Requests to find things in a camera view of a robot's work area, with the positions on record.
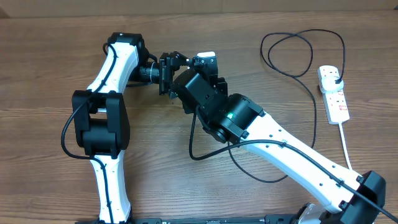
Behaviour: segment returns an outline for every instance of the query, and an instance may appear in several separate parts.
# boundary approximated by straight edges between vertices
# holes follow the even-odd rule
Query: black bracket
[[[85,148],[87,156],[102,154],[116,159],[120,150],[125,150],[130,141],[130,125],[123,95],[115,91],[97,93],[87,101],[91,94],[89,90],[77,90],[72,96],[74,111],[83,104],[74,118],[77,143]],[[90,113],[95,114],[98,109],[106,109],[106,119],[90,118]]]
[[[174,91],[186,113],[197,110],[206,133],[219,142],[236,144],[241,138],[247,138],[249,133],[246,129],[265,112],[243,95],[227,96],[227,84],[223,78],[213,76],[211,79],[195,69],[188,69],[175,79]]]
[[[146,61],[148,61],[149,58],[149,52],[145,48],[145,42],[144,39],[142,38],[141,34],[128,34],[128,33],[122,33],[122,32],[114,32],[110,38],[108,38],[108,43],[109,44],[114,44],[116,42],[121,42],[121,43],[129,43],[132,46],[137,47],[138,51],[138,64],[143,65]],[[137,66],[137,69],[135,69],[134,72],[137,72],[139,70],[139,66]]]
[[[194,56],[192,59],[192,67],[196,72],[202,75],[202,77],[210,84],[210,86],[214,87],[214,85],[219,82],[218,64],[215,55],[208,57]]]
[[[176,98],[172,91],[173,76],[180,66],[189,65],[187,57],[179,52],[163,53],[159,59],[159,94],[169,94],[169,97]]]
[[[357,192],[382,208],[386,198],[386,181],[384,178],[374,171],[369,171],[363,174],[363,177],[357,178],[357,181],[360,183]],[[341,202],[340,208],[342,211],[336,214],[322,213],[321,224],[372,223],[379,214],[378,210],[355,195],[349,202]]]

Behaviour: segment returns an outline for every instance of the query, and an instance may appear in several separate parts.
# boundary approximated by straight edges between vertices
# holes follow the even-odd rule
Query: wood grain surface
[[[393,10],[398,0],[0,0],[11,18]]]
[[[0,2],[0,19],[7,19],[10,18],[7,13],[4,11],[4,9],[1,6],[1,2]]]
[[[214,50],[230,93],[260,104],[286,130],[310,144],[313,105],[294,80],[267,68],[259,56],[270,32],[330,29],[346,42],[345,93],[351,119],[344,124],[353,168],[375,170],[387,180],[386,206],[398,215],[398,13],[293,12],[197,16],[113,16],[0,20],[0,223],[73,223],[98,216],[100,201],[91,164],[69,158],[60,147],[71,96],[84,90],[103,62],[101,46],[112,32],[141,33],[155,55],[177,50],[188,57]],[[317,68],[341,68],[341,43],[321,32],[304,34],[313,44],[310,71],[300,80],[317,99],[315,150],[345,166],[337,126],[327,123]],[[278,37],[265,41],[267,50]],[[290,39],[271,53],[274,64],[298,74],[310,51]],[[254,217],[295,213],[315,199],[288,178],[263,184],[243,174],[228,153],[192,161],[192,116],[181,102],[158,95],[158,86],[127,89],[131,126],[124,171],[135,217]],[[201,130],[196,155],[222,145]],[[83,154],[73,125],[67,147]],[[242,149],[233,151],[250,173],[277,179],[283,173]],[[376,223],[391,223],[379,215]]]

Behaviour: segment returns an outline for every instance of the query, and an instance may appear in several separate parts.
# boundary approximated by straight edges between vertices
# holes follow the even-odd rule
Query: black cable clip
[[[282,144],[277,144],[277,146],[279,146],[281,149],[283,149],[284,147],[286,147],[287,145],[287,141],[285,139],[281,140]]]
[[[342,185],[344,185],[344,181],[343,180],[341,180],[341,181],[339,181],[337,184],[336,184],[336,186],[337,187],[341,187]]]

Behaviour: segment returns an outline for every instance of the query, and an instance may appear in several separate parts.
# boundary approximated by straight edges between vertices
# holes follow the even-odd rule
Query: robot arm
[[[228,96],[227,83],[218,77],[214,52],[198,54],[192,59],[178,52],[164,53],[158,63],[148,62],[149,53],[140,34],[114,33],[108,43],[118,57],[105,86],[91,96],[91,91],[99,87],[111,66],[112,51],[88,90],[76,91],[72,97],[74,111],[83,104],[74,117],[77,143],[85,148],[87,156],[100,160],[106,169],[106,175],[102,175],[101,167],[92,161],[101,200],[100,222],[127,223],[131,220],[123,174],[124,150],[130,138],[123,101],[127,81],[156,83],[160,95],[179,97],[185,113],[197,113],[204,131],[219,142],[239,144],[257,139],[284,142],[378,206],[384,205],[386,182],[382,177],[374,172],[359,175],[335,164],[294,138],[249,98],[239,94]],[[174,72],[180,66],[190,68],[173,81]],[[97,112],[105,112],[107,119],[90,118],[90,113]],[[283,145],[257,143],[244,147],[273,163],[315,196],[325,209],[318,211],[317,223],[372,223],[379,213],[313,163]],[[105,182],[109,185],[108,192],[104,188]],[[302,210],[296,217],[297,223],[310,223],[305,222],[308,219],[306,211]]]

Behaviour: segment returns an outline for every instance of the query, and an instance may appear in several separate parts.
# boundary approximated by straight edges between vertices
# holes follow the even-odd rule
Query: white power strip
[[[347,166],[352,170],[342,126],[343,122],[349,120],[347,102],[343,92],[344,83],[343,81],[340,84],[334,83],[340,76],[338,69],[330,65],[321,66],[318,69],[318,77],[328,122],[329,124],[338,124]]]

